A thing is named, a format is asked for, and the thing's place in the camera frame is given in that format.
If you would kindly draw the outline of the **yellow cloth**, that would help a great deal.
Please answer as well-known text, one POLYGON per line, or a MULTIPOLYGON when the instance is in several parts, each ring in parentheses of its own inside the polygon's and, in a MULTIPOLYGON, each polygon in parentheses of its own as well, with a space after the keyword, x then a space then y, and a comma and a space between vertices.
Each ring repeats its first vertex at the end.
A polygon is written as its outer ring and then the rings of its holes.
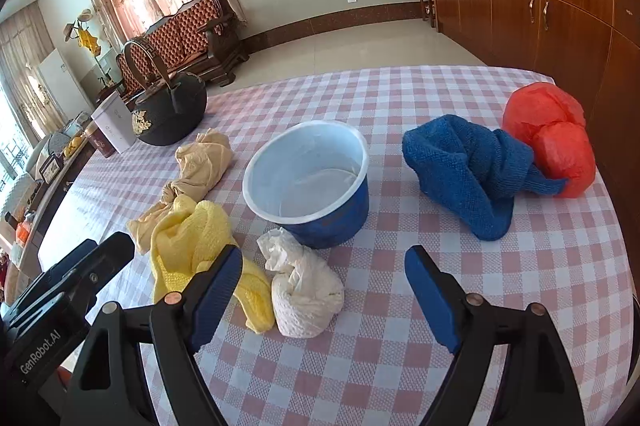
MULTIPOLYGON (((151 235, 153 301, 184 291, 195 275, 209 269, 225 246, 234 243, 229 217, 221 206, 179 195, 151 235)), ((243 259, 233 295, 243 309, 247 328, 262 334, 274 327, 270 281, 254 261, 243 259)))

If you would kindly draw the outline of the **white paper towel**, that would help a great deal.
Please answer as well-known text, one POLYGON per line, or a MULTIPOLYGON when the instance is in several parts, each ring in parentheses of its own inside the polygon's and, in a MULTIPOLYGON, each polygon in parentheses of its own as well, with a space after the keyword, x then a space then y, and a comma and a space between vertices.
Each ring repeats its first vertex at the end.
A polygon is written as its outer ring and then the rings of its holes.
POLYGON ((344 306, 344 284, 326 261, 283 228, 257 239, 273 273, 271 302, 284 337, 310 339, 326 331, 344 306))

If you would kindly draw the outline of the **beige cloth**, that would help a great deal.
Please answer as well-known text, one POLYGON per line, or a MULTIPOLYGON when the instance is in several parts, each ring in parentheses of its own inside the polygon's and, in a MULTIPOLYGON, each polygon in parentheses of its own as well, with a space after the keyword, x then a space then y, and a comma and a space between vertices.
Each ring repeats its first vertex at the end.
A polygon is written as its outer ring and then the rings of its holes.
POLYGON ((160 199, 154 205, 127 223, 128 232, 140 254, 151 250, 152 232, 171 211, 175 199, 186 195, 194 203, 202 201, 220 182, 232 157, 229 138, 213 128, 198 134, 194 141, 176 150, 179 176, 165 183, 160 199))

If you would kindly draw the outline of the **blue paper bowl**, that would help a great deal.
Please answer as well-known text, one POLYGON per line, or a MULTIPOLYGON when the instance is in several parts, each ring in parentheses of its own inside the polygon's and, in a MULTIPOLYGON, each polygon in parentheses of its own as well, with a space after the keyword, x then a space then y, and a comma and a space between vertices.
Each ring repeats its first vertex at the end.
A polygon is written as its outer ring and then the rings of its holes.
POLYGON ((245 168, 252 212, 299 243, 330 249, 353 238, 369 215, 368 144, 357 128, 308 121, 268 141, 245 168))

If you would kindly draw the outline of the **pink checkered tablecloth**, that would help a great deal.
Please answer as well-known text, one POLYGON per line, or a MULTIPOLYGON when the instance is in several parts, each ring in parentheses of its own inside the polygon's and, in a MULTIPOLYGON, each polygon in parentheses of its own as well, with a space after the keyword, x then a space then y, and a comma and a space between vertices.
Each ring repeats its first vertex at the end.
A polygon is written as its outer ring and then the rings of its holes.
POLYGON ((454 113, 490 128, 533 72, 480 67, 366 69, 245 90, 212 90, 201 127, 231 143, 233 161, 209 194, 229 215, 244 255, 261 261, 268 229, 246 205, 242 180, 267 141, 310 120, 359 129, 370 154, 370 211, 348 242, 324 252, 345 287, 343 310, 318 337, 257 335, 231 304, 198 353, 231 425, 413 425, 451 357, 435 342, 405 276, 420 244, 469 292, 497 306, 546 306, 572 364, 585 419, 602 425, 625 396, 632 349, 631 271, 602 180, 577 199, 520 194, 508 233, 482 242, 419 189, 404 161, 406 131, 454 113))

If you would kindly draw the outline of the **dark red tea canister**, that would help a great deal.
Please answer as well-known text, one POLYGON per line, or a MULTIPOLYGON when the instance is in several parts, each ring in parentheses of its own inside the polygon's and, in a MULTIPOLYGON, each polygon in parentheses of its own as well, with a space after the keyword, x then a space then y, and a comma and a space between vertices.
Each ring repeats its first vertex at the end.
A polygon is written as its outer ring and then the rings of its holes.
POLYGON ((93 148, 100 151, 105 159, 108 159, 116 153, 111 142, 105 137, 98 125, 93 121, 91 121, 85 128, 84 135, 93 148))

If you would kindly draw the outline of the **white box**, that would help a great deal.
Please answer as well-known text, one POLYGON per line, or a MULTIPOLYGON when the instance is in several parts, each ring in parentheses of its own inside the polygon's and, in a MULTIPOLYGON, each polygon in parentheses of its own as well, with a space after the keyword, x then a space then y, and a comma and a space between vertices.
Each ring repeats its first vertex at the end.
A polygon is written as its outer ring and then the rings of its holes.
POLYGON ((119 92, 106 97, 91 114, 91 119, 119 154, 137 142, 132 129, 131 112, 119 92))

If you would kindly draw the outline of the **blue knitted cloth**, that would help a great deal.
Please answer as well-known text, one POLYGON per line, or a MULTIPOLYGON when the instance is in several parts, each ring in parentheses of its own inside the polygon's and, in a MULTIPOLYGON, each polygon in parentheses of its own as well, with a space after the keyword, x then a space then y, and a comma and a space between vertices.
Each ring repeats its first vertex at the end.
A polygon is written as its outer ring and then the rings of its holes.
POLYGON ((567 184, 544 176, 526 143, 454 114, 406 131, 402 154, 420 190, 482 241, 506 234, 519 192, 557 195, 567 184))

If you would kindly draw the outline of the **black iron teapot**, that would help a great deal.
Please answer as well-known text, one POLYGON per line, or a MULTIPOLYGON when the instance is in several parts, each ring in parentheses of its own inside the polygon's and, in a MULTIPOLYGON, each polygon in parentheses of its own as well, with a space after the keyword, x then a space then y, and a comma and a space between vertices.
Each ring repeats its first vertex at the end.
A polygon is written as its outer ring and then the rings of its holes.
POLYGON ((134 103, 132 129, 137 139, 152 146, 168 146, 190 134, 203 119, 207 105, 206 84, 191 72, 169 75, 163 58, 141 36, 125 44, 124 55, 129 70, 143 88, 134 103), (160 79, 146 82, 132 56, 139 48, 153 64, 160 79))

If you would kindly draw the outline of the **red plastic bag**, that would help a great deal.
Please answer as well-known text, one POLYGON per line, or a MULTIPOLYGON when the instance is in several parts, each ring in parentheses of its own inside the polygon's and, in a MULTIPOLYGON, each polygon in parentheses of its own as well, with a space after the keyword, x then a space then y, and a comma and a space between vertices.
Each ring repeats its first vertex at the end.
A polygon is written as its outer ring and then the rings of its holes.
POLYGON ((566 181, 562 198, 580 197, 594 182, 596 158, 582 105, 554 84, 537 82, 510 96, 502 128, 534 151, 544 176, 566 181))

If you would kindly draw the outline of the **wooden sofa red cushions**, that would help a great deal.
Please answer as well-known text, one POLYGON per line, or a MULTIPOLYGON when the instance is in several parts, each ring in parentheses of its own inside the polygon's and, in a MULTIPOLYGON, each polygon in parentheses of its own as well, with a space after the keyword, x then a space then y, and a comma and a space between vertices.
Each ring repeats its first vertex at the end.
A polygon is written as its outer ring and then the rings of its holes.
POLYGON ((226 86, 233 70, 250 58, 239 38, 239 20, 228 0, 192 0, 153 23, 142 38, 163 59, 168 73, 191 72, 226 86))

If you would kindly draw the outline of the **brown wooden sideboard cabinet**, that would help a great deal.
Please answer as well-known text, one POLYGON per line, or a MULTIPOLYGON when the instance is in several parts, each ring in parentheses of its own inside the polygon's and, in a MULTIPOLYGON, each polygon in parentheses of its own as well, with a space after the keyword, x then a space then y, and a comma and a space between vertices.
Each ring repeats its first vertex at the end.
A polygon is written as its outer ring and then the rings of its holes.
POLYGON ((433 0, 438 30, 576 98, 616 209, 639 219, 639 0, 433 0))

